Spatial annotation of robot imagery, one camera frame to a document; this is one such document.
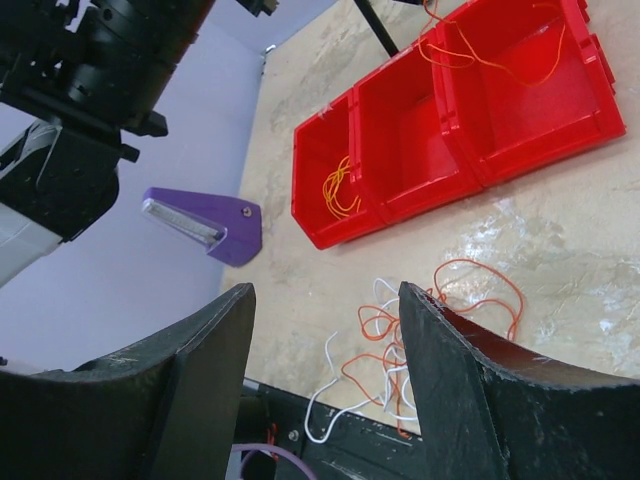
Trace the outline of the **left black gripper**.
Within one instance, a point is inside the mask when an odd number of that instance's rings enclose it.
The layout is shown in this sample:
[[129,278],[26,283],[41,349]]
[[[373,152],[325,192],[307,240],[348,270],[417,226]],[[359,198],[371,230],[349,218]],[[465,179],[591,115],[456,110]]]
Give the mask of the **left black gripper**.
[[261,14],[271,16],[279,6],[278,0],[236,0],[236,2],[254,17]]

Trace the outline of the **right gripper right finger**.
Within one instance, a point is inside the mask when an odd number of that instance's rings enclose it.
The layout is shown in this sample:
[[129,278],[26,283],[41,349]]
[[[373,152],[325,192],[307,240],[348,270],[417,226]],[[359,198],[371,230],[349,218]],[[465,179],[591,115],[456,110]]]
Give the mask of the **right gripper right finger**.
[[411,283],[401,331],[431,479],[635,479],[639,384],[521,347]]

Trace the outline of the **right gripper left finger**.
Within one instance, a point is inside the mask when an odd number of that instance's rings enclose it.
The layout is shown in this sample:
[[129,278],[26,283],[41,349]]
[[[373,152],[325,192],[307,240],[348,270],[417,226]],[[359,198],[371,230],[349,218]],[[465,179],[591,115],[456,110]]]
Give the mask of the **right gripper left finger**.
[[221,479],[256,295],[196,313],[72,371],[1,375],[5,479]]

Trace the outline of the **red three-compartment bin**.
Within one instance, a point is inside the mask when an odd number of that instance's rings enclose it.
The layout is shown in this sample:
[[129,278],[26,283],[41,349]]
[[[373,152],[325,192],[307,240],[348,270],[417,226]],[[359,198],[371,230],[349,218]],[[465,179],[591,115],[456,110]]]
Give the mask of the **red three-compartment bin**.
[[583,1],[468,1],[294,132],[292,214],[327,249],[624,135]]

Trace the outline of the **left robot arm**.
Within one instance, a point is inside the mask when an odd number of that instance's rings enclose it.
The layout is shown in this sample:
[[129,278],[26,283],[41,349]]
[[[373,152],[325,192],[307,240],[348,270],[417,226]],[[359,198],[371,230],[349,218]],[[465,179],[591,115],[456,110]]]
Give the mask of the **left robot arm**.
[[164,137],[156,103],[213,0],[5,1],[1,101],[33,123],[1,154],[1,279],[115,204],[121,135]]

